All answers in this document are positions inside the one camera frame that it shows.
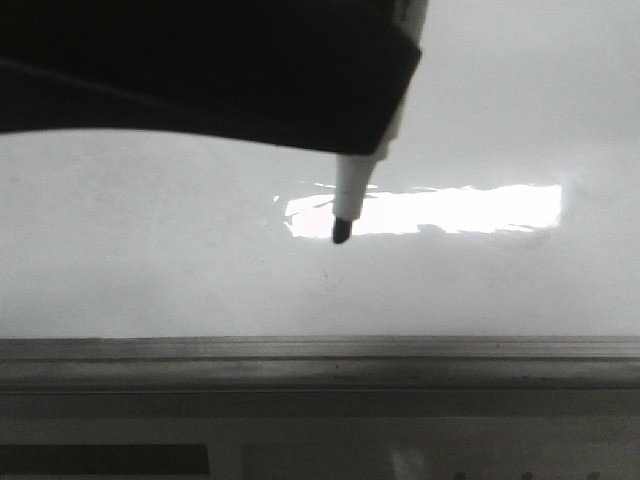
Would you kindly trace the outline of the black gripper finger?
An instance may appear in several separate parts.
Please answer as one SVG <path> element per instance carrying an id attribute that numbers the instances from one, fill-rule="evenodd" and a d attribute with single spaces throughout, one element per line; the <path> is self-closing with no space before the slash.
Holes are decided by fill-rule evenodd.
<path id="1" fill-rule="evenodd" d="M 5 1 L 1 129 L 368 154 L 421 57 L 391 11 L 387 1 Z"/>

